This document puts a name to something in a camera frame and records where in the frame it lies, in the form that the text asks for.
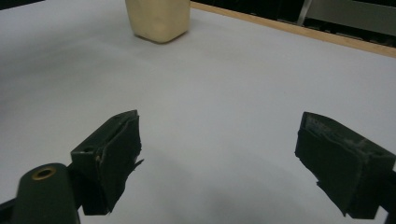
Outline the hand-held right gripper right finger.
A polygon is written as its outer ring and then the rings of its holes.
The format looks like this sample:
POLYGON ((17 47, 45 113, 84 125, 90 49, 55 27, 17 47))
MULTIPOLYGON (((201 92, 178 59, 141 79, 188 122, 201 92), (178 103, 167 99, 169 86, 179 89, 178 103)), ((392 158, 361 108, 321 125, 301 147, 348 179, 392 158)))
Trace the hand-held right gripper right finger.
POLYGON ((343 215, 396 219, 396 155, 334 119, 303 113, 295 155, 343 215))

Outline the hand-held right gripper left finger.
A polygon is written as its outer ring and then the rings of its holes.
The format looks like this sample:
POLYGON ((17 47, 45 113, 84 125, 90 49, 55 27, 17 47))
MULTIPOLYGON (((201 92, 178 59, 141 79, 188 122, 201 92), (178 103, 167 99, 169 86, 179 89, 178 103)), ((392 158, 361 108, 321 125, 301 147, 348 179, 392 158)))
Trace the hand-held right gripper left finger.
POLYGON ((135 110, 108 119, 71 151, 70 170, 87 216, 113 211, 130 173, 141 163, 139 115, 135 110))

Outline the beige square container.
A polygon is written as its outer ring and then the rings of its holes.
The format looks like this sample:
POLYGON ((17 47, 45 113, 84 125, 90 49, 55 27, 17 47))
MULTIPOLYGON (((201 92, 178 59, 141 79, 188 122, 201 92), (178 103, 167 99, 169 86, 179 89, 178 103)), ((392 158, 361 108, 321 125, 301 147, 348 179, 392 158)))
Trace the beige square container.
POLYGON ((190 28, 191 0, 125 0, 131 29, 155 43, 167 43, 190 28))

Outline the white table mat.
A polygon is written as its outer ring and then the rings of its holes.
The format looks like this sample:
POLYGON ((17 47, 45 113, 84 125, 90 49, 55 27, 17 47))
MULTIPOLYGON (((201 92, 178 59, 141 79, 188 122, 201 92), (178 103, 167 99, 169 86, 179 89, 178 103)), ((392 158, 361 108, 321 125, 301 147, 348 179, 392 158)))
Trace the white table mat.
POLYGON ((0 11, 0 203, 134 109, 142 163, 114 211, 82 224, 384 224, 344 216, 295 156, 305 111, 396 154, 396 59, 194 9, 163 45, 124 0, 0 11))

